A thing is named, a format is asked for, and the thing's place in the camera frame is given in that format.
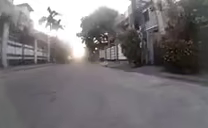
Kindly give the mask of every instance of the pillar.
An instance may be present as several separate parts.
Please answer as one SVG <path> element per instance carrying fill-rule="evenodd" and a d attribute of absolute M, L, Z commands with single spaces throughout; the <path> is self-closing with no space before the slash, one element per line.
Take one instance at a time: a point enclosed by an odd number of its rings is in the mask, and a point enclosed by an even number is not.
<path fill-rule="evenodd" d="M 50 37 L 47 35 L 47 62 L 50 62 Z"/>
<path fill-rule="evenodd" d="M 1 63 L 4 68 L 8 67 L 7 51 L 9 39 L 9 23 L 5 22 L 3 25 L 3 34 L 1 40 Z"/>
<path fill-rule="evenodd" d="M 34 40 L 34 63 L 37 64 L 37 53 L 38 53 L 38 44 L 37 40 Z"/>

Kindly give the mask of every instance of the shrub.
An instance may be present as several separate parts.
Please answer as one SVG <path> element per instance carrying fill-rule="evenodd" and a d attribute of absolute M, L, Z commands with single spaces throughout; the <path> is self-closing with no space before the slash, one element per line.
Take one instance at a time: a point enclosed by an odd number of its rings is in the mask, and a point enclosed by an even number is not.
<path fill-rule="evenodd" d="M 184 12 L 178 5 L 171 4 L 168 17 L 166 34 L 160 43 L 165 68 L 177 73 L 197 73 L 197 29 L 192 15 Z"/>
<path fill-rule="evenodd" d="M 161 48 L 166 69 L 176 73 L 198 72 L 198 48 L 193 41 L 168 39 Z"/>
<path fill-rule="evenodd" d="M 141 66 L 141 40 L 136 30 L 127 30 L 120 34 L 118 38 L 121 41 L 122 53 L 128 61 L 135 64 L 135 66 Z"/>

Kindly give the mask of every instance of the window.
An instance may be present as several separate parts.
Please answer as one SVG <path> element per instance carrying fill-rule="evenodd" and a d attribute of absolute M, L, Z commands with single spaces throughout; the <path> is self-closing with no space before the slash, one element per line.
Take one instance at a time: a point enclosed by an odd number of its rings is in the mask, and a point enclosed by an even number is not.
<path fill-rule="evenodd" d="M 148 9 L 145 12 L 143 12 L 143 15 L 144 15 L 144 21 L 148 22 L 149 21 L 149 11 L 148 11 Z"/>

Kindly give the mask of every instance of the street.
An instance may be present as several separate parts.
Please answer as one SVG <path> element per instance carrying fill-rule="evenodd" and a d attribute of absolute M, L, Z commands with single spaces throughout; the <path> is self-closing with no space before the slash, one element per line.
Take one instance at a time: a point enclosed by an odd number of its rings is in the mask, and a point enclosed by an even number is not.
<path fill-rule="evenodd" d="M 88 63 L 8 72 L 0 128 L 208 128 L 208 87 Z"/>

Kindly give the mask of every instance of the hazy sky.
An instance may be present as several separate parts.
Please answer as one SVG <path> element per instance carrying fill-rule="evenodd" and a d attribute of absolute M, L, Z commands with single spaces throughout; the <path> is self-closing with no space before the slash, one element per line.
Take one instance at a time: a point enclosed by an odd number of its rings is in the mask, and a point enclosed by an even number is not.
<path fill-rule="evenodd" d="M 41 16 L 48 15 L 46 11 L 48 6 L 61 13 L 65 30 L 58 32 L 58 36 L 76 45 L 81 43 L 76 37 L 76 33 L 80 32 L 80 19 L 83 16 L 90 14 L 100 6 L 107 6 L 124 13 L 130 0 L 14 0 L 14 3 L 29 3 L 32 6 L 35 11 L 31 17 L 35 22 L 35 27 L 40 30 L 43 30 L 43 27 L 38 26 L 37 21 Z"/>

